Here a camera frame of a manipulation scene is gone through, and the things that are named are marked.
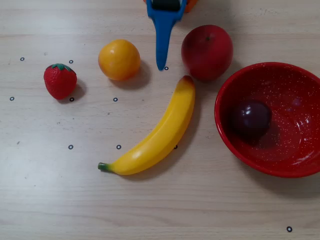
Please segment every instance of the toy fruit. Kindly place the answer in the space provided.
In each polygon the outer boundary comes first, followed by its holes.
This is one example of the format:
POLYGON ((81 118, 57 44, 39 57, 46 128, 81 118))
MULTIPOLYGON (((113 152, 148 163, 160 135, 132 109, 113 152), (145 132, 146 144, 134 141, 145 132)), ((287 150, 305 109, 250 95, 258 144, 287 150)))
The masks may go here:
POLYGON ((270 127, 272 113, 270 108, 258 100, 240 102, 231 114, 233 128, 244 137, 260 137, 270 127))
POLYGON ((77 84, 77 74, 61 63, 48 66, 44 71, 43 79, 46 89, 57 100, 71 94, 77 84))
POLYGON ((98 169, 119 175, 146 170, 166 157, 185 133, 195 106, 196 89, 190 76, 177 84, 164 116, 155 129, 133 149, 111 164, 99 163, 98 169))
POLYGON ((182 60, 190 74, 202 82, 220 77, 230 66, 234 54, 228 33, 215 25, 192 30, 181 48, 182 60))
POLYGON ((131 42, 117 39, 102 48, 98 62, 108 78, 123 81, 137 74, 141 60, 137 48, 131 42))
POLYGON ((186 7, 185 7, 185 12, 186 13, 189 13, 191 11, 191 9, 194 8, 194 6, 196 5, 198 0, 187 0, 187 4, 186 4, 186 7))

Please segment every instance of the speckled bowl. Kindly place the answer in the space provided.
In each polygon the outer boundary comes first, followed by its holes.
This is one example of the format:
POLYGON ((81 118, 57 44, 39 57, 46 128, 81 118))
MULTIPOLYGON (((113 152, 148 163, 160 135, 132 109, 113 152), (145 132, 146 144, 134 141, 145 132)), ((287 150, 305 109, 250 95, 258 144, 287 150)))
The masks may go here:
POLYGON ((286 63, 264 62, 241 69, 220 89, 215 102, 219 134, 240 160, 263 173, 300 178, 320 171, 320 79, 286 63), (243 100, 266 103, 270 129, 244 140, 230 127, 230 113, 243 100))

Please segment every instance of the yellow banana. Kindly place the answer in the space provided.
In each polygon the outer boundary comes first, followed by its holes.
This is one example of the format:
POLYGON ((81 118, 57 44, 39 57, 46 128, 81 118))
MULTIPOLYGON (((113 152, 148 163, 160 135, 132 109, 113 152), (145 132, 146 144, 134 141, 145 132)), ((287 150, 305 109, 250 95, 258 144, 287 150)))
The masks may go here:
POLYGON ((101 171, 132 175, 165 158, 184 135, 194 111, 196 88, 190 76, 177 84, 164 116, 138 145, 111 164, 99 163, 101 171))

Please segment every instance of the dark purple plum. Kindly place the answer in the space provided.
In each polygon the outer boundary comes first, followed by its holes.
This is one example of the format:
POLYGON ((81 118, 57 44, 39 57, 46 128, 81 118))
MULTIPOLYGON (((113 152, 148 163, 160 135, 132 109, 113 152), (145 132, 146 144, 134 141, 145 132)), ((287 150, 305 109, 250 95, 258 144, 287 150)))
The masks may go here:
POLYGON ((245 100, 231 114, 231 124, 244 137, 256 138, 264 135, 270 127, 270 108, 258 100, 245 100))

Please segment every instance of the apple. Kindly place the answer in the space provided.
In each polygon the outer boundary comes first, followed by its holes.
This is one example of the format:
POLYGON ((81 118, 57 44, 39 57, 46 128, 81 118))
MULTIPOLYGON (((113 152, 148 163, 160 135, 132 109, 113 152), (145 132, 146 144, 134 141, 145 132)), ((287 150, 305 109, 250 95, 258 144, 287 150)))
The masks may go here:
POLYGON ((202 82, 219 78, 229 68, 234 54, 232 40, 219 26, 193 29, 183 40, 182 61, 190 74, 202 82))

